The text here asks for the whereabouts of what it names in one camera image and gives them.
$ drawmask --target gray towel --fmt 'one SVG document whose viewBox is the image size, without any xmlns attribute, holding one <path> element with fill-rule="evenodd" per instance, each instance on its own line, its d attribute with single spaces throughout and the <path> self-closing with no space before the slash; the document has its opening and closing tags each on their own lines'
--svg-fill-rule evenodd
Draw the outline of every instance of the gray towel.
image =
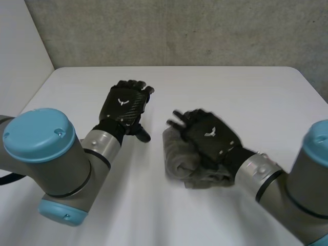
<svg viewBox="0 0 328 246">
<path fill-rule="evenodd" d="M 172 127 L 163 132 L 165 170 L 169 177 L 183 181 L 187 189 L 205 189 L 212 186 L 227 187 L 233 178 L 222 165 L 218 170 L 205 169 L 195 148 L 184 142 Z"/>
</svg>

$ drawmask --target black ring band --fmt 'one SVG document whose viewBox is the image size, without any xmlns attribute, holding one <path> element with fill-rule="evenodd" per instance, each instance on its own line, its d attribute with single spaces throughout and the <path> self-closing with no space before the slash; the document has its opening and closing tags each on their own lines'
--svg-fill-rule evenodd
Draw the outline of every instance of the black ring band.
<svg viewBox="0 0 328 246">
<path fill-rule="evenodd" d="M 260 189 L 258 190 L 255 200 L 260 203 L 260 199 L 262 195 L 264 194 L 265 190 L 269 187 L 269 185 L 281 174 L 283 173 L 283 170 L 278 170 L 277 172 L 273 173 L 265 182 L 262 184 Z"/>
<path fill-rule="evenodd" d="M 66 193 L 64 195 L 51 195 L 49 193 L 47 193 L 48 196 L 52 196 L 52 197 L 55 197 L 55 198 L 64 198 L 64 197 L 67 197 L 67 196 L 71 196 L 73 195 L 74 193 L 78 192 L 80 189 L 82 189 L 89 181 L 90 177 L 91 177 L 91 172 L 92 172 L 92 167 L 91 167 L 91 163 L 89 162 L 90 164 L 90 172 L 89 172 L 89 175 L 87 177 L 87 179 L 79 186 L 77 187 L 75 190 L 69 192 L 69 193 Z"/>
<path fill-rule="evenodd" d="M 328 215 L 322 215 L 322 214 L 317 214 L 309 209 L 307 209 L 306 207 L 303 207 L 301 204 L 299 204 L 292 196 L 291 194 L 289 193 L 287 187 L 285 186 L 285 191 L 286 191 L 286 194 L 287 194 L 287 197 L 292 201 L 292 203 L 301 211 L 313 216 L 313 217 L 316 217 L 316 218 L 319 218 L 319 219 L 328 219 Z"/>
<path fill-rule="evenodd" d="M 102 155 L 100 155 L 99 153 L 93 151 L 93 150 L 89 150 L 89 149 L 84 149 L 84 152 L 88 153 L 88 154 L 91 154 L 91 155 L 94 155 L 95 157 L 98 157 L 100 160 L 103 161 L 103 163 L 106 164 L 106 166 L 108 167 L 109 170 L 111 170 L 111 164 L 109 163 L 109 161 L 104 158 Z"/>
</svg>

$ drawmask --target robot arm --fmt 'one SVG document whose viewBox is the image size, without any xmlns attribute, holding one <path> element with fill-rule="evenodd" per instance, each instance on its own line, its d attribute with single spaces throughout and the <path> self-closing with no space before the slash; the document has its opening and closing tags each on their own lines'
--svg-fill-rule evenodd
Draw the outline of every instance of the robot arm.
<svg viewBox="0 0 328 246">
<path fill-rule="evenodd" d="M 145 85 L 130 80 L 113 86 L 99 124 L 82 143 L 61 111 L 38 109 L 15 119 L 2 116 L 0 169 L 34 179 L 46 193 L 38 206 L 42 215 L 69 226 L 80 225 L 111 169 L 124 135 L 150 141 L 139 124 L 154 92 L 151 87 L 143 89 Z"/>
<path fill-rule="evenodd" d="M 328 245 L 328 120 L 312 125 L 287 174 L 265 154 L 245 149 L 219 118 L 203 110 L 173 114 L 168 124 L 191 143 L 205 168 L 223 165 L 256 202 L 306 245 Z"/>
</svg>

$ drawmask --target light blue cap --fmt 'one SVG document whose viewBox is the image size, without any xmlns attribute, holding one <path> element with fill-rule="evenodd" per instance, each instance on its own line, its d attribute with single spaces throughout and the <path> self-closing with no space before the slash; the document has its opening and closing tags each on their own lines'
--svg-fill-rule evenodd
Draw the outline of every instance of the light blue cap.
<svg viewBox="0 0 328 246">
<path fill-rule="evenodd" d="M 56 109 L 37 109 L 21 114 L 3 133 L 8 154 L 27 163 L 56 159 L 71 148 L 74 140 L 72 123 Z"/>
<path fill-rule="evenodd" d="M 303 149 L 315 162 L 328 167 L 328 120 L 311 126 L 304 137 Z"/>
<path fill-rule="evenodd" d="M 318 241 L 309 244 L 309 246 L 327 246 L 327 245 L 328 245 L 328 234 L 320 238 Z"/>
<path fill-rule="evenodd" d="M 88 213 L 58 202 L 42 199 L 37 208 L 43 216 L 61 224 L 76 227 L 83 223 Z"/>
</svg>

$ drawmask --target robotic hand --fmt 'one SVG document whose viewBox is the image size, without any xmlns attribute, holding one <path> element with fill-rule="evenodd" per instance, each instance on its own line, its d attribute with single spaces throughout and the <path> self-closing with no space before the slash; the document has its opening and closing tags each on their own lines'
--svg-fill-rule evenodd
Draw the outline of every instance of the robotic hand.
<svg viewBox="0 0 328 246">
<path fill-rule="evenodd" d="M 182 114 L 175 110 L 173 114 L 183 125 L 172 120 L 168 120 L 167 124 L 178 130 L 181 138 L 195 147 L 206 169 L 218 170 L 223 165 L 234 179 L 240 162 L 254 154 L 244 149 L 239 137 L 211 112 L 196 109 Z"/>
<path fill-rule="evenodd" d="M 99 120 L 103 125 L 121 127 L 127 135 L 135 135 L 142 142 L 149 142 L 150 135 L 139 123 L 154 88 L 143 81 L 119 81 L 113 86 L 101 109 Z"/>
</svg>

